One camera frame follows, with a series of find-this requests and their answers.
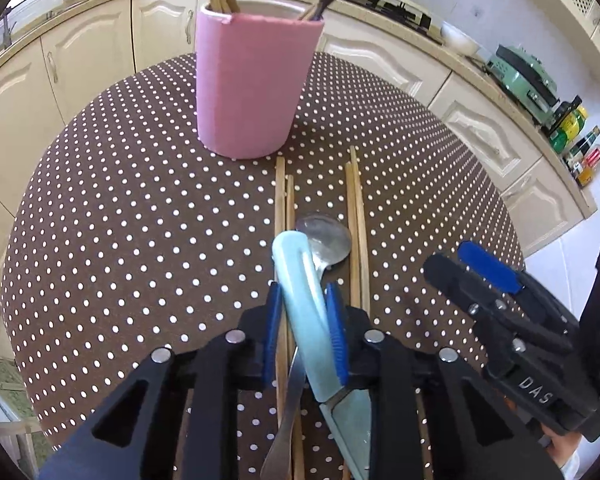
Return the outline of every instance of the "metal handle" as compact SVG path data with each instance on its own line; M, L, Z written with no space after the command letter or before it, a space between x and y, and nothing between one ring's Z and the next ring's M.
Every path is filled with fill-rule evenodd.
M296 413L300 406L305 378L304 363L298 353L294 353L289 378L286 384L285 411L282 413L280 427L269 448L269 452L260 470L260 480L279 480L286 478L291 466L291 437L293 434Z
M49 68L51 69L51 75L54 79L54 83L58 82L58 69L56 69L56 62L54 61L54 57L51 52L46 53L46 59L49 62Z
M491 144L488 140L484 139L481 135L480 135L480 130L478 130L478 128L476 128L475 126L469 125L468 126L469 131L471 131L472 134L474 134L474 137L480 141L481 145L483 145L487 150L489 150L491 153L493 153L493 155L495 156L500 156L500 149L496 148L493 144Z
M527 175L525 177L525 179L522 181L522 184L520 184L520 186L518 187L517 190L509 191L507 193L503 193L502 194L502 199L503 200L507 200L507 199L511 198L512 196L516 196L516 195L519 195L520 193L522 193L525 190L525 187L529 183L530 180L531 180L531 175Z
M189 19L184 27L184 33L187 35L187 44L191 44L191 22L193 21L193 10L189 9Z

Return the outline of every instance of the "polka dot tablecloth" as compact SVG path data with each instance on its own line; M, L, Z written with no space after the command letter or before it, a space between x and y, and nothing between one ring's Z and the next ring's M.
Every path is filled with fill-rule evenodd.
M236 161L202 146L195 66L195 57L177 57L103 92L43 155L20 205L1 303L29 397L55 445L153 348L198 348L266 297L275 157ZM422 264L473 239L521 267L497 190L416 100L316 54L280 150L294 175L297 216L319 210L346 223L352 144L372 322L408 346L451 346L480 366L484 349L470 320L427 285ZM325 279L346 294L348 275L345 262ZM276 433L274 389L242 392L237 409L240 474L255 478ZM301 413L308 478L339 479L340 453L308 390Z

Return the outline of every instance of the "blue gripper pad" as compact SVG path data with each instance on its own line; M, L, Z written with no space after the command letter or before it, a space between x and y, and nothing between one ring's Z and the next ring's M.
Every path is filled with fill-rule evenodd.
M264 340L262 355L262 373L266 386L270 386L276 377L276 348L278 346L278 331L282 317L282 288L271 283L267 294L267 336Z
M346 312L340 289L335 283L327 285L326 305L336 373L340 384L346 386L349 381L349 348L347 346L347 335L344 327Z
M516 271L510 269L492 254L475 242L462 242L458 247L458 257L493 286L502 292L516 294L522 286L518 283Z

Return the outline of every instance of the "light blue knife handle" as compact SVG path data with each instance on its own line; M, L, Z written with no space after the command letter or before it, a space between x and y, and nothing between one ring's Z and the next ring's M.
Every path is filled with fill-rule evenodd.
M272 245L273 262L285 298L285 309L306 376L318 402L341 388L336 373L327 308L315 272L309 240L298 231L280 233Z

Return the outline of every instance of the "white bowl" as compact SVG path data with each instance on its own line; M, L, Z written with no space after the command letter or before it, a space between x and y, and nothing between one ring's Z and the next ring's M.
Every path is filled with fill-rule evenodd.
M442 33L445 46L448 46L450 50L458 54L471 57L480 49L480 44L477 41L472 40L462 30L455 28L447 22L442 24L440 32Z

